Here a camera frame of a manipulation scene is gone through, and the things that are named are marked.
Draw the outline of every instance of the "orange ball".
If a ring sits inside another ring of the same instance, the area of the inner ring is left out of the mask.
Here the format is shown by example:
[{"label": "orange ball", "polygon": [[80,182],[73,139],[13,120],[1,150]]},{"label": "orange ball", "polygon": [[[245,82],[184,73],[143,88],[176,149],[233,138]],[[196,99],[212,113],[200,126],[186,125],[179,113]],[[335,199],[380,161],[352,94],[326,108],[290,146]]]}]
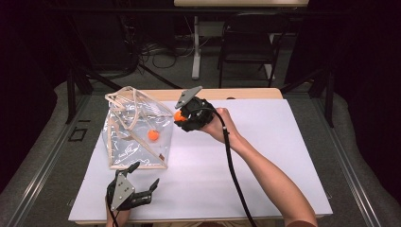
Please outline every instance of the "orange ball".
[{"label": "orange ball", "polygon": [[159,132],[157,130],[149,130],[148,138],[153,141],[157,140],[159,138]]},{"label": "orange ball", "polygon": [[175,121],[185,121],[186,118],[185,118],[184,116],[181,115],[181,111],[177,111],[177,112],[174,114],[174,120],[175,120]]}]

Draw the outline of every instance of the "tripod leg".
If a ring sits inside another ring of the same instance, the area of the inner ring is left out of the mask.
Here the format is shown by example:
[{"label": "tripod leg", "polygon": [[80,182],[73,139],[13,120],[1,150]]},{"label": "tripod leg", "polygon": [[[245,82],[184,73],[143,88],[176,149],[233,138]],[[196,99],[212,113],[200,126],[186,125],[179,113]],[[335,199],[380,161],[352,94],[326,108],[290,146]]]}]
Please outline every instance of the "tripod leg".
[{"label": "tripod leg", "polygon": [[292,89],[300,86],[301,84],[308,81],[309,79],[313,79],[313,78],[317,77],[322,71],[323,71],[323,69],[317,69],[313,73],[299,79],[298,81],[290,83],[289,85],[287,85],[283,88],[280,88],[281,93],[285,94],[285,93],[291,91]]},{"label": "tripod leg", "polygon": [[329,72],[327,77],[326,97],[324,102],[324,117],[331,128],[334,128],[333,97],[334,97],[334,73]]},{"label": "tripod leg", "polygon": [[68,92],[68,117],[65,124],[69,124],[77,113],[75,82],[74,82],[74,75],[71,72],[71,70],[70,72],[68,72],[67,76],[67,92]]}]

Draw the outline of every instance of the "clear plastic bag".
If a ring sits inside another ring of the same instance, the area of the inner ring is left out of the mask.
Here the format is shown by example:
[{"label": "clear plastic bag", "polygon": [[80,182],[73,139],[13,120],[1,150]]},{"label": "clear plastic bag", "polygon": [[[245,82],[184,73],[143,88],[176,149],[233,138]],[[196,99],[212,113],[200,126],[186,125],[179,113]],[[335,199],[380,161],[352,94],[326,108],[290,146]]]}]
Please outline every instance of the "clear plastic bag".
[{"label": "clear plastic bag", "polygon": [[173,112],[162,102],[130,86],[107,94],[109,112],[102,130],[109,166],[167,168]]}]

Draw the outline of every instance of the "cable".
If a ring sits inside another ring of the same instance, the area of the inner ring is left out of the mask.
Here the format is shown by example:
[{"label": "cable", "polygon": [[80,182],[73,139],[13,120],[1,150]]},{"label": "cable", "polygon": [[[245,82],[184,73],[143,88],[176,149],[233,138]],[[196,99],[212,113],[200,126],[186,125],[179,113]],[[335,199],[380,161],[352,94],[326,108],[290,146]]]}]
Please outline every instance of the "cable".
[{"label": "cable", "polygon": [[138,64],[139,67],[143,68],[145,71],[149,72],[151,75],[153,75],[155,78],[157,78],[158,80],[164,82],[165,84],[171,86],[172,88],[175,89],[182,89],[182,87],[168,81],[167,79],[163,78],[162,76],[156,74],[155,72],[151,71],[149,68],[147,68],[144,64]]},{"label": "cable", "polygon": [[115,216],[113,211],[112,211],[112,207],[110,205],[110,198],[109,195],[106,195],[106,202],[107,202],[107,208],[109,209],[110,212],[110,216],[113,219],[113,226],[118,227],[118,222],[117,222],[117,216],[120,213],[119,211],[117,212],[117,215]]},{"label": "cable", "polygon": [[211,108],[198,108],[194,111],[191,111],[191,113],[196,112],[196,111],[201,111],[201,110],[206,110],[206,111],[210,111],[210,112],[214,113],[221,122],[221,126],[223,128],[223,135],[224,135],[224,144],[225,144],[226,153],[227,153],[228,167],[230,169],[231,177],[233,178],[233,182],[234,182],[236,191],[238,193],[239,198],[241,199],[241,203],[242,203],[242,206],[244,207],[245,214],[247,215],[248,221],[251,223],[252,227],[256,227],[256,223],[253,221],[251,212],[248,209],[248,205],[245,201],[244,195],[242,194],[241,187],[239,186],[238,179],[236,178],[234,165],[233,165],[233,159],[231,156],[230,139],[228,137],[229,132],[227,131],[227,127],[225,126],[224,120],[215,109],[211,109]]}]

